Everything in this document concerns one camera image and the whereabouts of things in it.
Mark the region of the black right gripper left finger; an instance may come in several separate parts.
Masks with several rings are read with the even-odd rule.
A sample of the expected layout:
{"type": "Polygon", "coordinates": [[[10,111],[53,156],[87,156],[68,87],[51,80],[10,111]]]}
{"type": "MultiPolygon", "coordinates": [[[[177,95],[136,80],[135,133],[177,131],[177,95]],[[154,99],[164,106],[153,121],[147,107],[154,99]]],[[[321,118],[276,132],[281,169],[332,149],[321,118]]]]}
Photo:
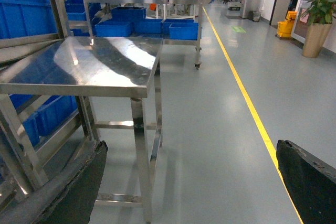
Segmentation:
{"type": "Polygon", "coordinates": [[[106,165],[101,141],[25,200],[1,213],[1,223],[89,223],[106,165]]]}

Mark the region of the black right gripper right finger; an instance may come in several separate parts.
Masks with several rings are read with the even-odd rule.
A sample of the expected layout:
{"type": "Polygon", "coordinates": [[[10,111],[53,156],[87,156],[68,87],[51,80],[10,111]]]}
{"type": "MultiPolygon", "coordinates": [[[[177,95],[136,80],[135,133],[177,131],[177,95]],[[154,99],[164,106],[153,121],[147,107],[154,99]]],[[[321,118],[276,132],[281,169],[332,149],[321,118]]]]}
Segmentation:
{"type": "Polygon", "coordinates": [[[335,223],[335,168],[289,140],[276,147],[278,168],[303,223],[335,223]]]}

